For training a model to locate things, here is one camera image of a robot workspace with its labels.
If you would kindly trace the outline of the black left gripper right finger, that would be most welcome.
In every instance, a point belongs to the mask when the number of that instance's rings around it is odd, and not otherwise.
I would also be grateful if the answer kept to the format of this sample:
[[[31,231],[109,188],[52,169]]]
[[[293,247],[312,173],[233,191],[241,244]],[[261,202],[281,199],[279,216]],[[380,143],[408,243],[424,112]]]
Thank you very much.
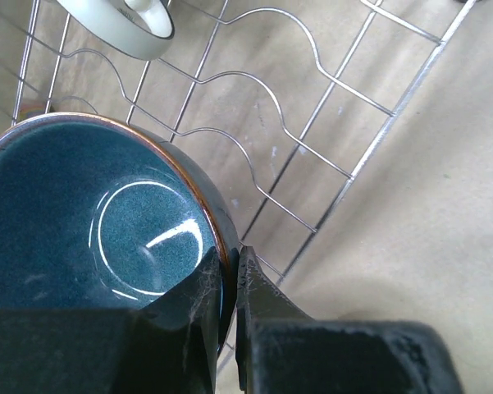
[[[245,393],[461,393],[439,334],[410,321],[316,320],[240,252],[235,360]]]

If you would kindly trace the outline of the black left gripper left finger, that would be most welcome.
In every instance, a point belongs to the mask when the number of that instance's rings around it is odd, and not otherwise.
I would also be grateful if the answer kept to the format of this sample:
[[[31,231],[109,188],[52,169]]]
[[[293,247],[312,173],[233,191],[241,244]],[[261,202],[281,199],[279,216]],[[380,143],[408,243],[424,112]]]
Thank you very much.
[[[220,261],[140,310],[0,309],[0,393],[212,393]]]

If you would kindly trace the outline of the dark blue ceramic bowl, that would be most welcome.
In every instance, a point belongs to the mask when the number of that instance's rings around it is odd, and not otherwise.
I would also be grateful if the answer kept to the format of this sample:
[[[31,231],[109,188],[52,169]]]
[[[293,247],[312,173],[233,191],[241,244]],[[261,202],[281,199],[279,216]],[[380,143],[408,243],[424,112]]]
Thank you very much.
[[[0,309],[142,309],[214,250],[224,343],[239,247],[214,182],[149,131],[53,112],[0,137]]]

